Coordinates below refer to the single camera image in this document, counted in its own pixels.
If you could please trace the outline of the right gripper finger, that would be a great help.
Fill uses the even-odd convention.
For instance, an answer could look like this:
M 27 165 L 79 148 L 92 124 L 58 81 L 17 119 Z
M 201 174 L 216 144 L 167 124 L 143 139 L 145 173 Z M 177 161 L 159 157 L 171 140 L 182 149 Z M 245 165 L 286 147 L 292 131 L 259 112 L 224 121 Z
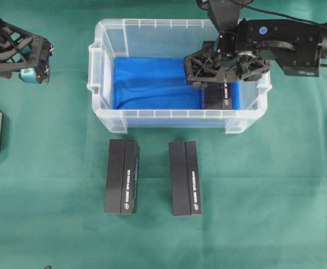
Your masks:
M 195 89 L 210 84 L 224 84 L 238 80 L 236 57 L 223 53 L 215 41 L 205 41 L 201 50 L 184 59 L 185 81 Z
M 238 54 L 225 65 L 225 80 L 257 81 L 272 67 L 271 61 L 252 54 Z

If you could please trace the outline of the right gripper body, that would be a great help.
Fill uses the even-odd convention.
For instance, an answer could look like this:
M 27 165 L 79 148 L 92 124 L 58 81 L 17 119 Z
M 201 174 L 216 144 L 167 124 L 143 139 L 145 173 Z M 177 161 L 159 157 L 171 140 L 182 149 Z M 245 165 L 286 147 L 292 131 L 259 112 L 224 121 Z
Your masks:
M 218 40 L 234 56 L 252 54 L 283 67 L 321 68 L 327 58 L 327 24 L 294 20 L 242 20 Z

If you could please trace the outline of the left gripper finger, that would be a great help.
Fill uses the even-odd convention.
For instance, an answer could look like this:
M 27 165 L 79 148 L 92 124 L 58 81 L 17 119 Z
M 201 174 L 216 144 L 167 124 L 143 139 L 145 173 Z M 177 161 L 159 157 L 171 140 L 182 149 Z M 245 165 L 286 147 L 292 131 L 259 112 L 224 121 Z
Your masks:
M 31 60 L 36 66 L 49 65 L 49 58 L 54 54 L 54 45 L 46 38 L 34 38 L 31 43 Z
M 19 79 L 25 83 L 46 84 L 50 81 L 50 66 L 45 65 L 43 73 L 36 71 L 34 67 L 21 69 L 19 73 Z

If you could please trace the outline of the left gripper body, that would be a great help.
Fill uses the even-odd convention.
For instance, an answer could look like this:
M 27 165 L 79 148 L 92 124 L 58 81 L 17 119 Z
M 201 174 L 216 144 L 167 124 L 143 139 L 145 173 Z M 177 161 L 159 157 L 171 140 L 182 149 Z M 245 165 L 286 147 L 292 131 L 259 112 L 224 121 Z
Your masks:
M 0 18 L 0 77 L 38 63 L 38 37 Z

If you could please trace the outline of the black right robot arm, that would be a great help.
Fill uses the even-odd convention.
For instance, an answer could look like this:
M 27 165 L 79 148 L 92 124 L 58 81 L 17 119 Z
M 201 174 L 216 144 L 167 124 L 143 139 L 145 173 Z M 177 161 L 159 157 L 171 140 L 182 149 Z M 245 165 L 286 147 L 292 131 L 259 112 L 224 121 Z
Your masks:
M 327 24 L 293 20 L 241 20 L 184 59 L 188 84 L 257 81 L 276 62 L 286 76 L 317 77 L 327 68 Z

